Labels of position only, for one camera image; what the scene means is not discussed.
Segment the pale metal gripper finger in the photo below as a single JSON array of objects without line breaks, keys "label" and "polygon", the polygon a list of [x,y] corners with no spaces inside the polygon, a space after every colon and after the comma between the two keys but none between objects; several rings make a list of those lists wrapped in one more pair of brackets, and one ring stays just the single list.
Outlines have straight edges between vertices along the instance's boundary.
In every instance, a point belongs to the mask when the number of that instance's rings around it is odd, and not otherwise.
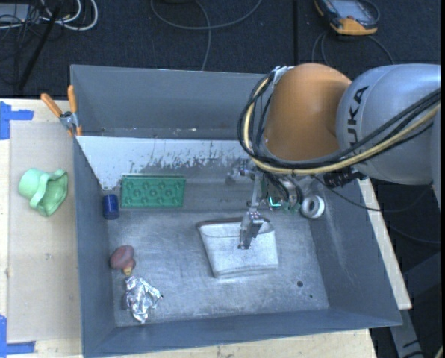
[{"label": "pale metal gripper finger", "polygon": [[239,249],[250,249],[252,240],[251,233],[249,232],[250,224],[251,219],[249,214],[244,215],[240,223]]},{"label": "pale metal gripper finger", "polygon": [[247,247],[250,248],[252,244],[252,240],[255,239],[261,227],[264,225],[264,220],[262,218],[259,219],[251,219],[249,221],[249,225],[247,228]]}]

